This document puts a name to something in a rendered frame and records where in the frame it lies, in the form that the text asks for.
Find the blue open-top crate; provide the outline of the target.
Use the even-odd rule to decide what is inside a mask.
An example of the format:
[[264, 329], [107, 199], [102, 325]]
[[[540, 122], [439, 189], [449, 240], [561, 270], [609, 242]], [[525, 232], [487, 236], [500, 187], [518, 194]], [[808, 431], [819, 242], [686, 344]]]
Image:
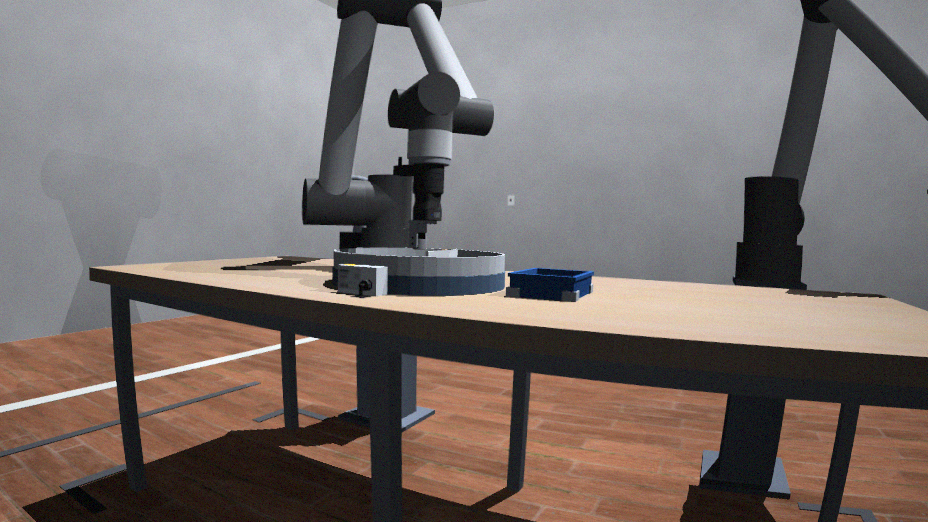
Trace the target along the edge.
[[519, 297], [561, 301], [562, 291], [580, 290], [579, 298], [589, 294], [592, 275], [594, 271], [546, 268], [531, 268], [508, 273], [510, 287], [520, 288]]

